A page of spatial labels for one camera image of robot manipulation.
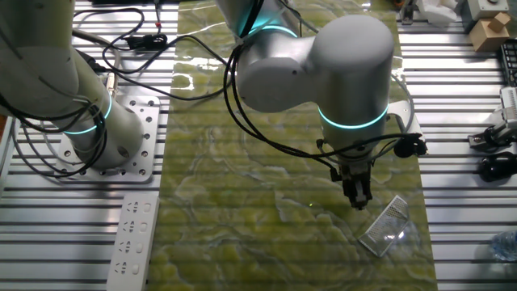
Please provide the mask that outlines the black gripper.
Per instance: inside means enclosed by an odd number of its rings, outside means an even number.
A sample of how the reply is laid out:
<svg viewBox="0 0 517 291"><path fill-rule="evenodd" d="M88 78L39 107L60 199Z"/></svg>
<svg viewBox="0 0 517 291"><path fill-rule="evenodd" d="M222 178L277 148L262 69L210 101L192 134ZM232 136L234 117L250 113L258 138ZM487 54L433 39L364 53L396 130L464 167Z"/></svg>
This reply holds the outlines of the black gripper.
<svg viewBox="0 0 517 291"><path fill-rule="evenodd" d="M372 199L370 157L348 158L338 155L334 161L340 167L343 191L348 193L351 206L355 209L364 209Z"/></svg>

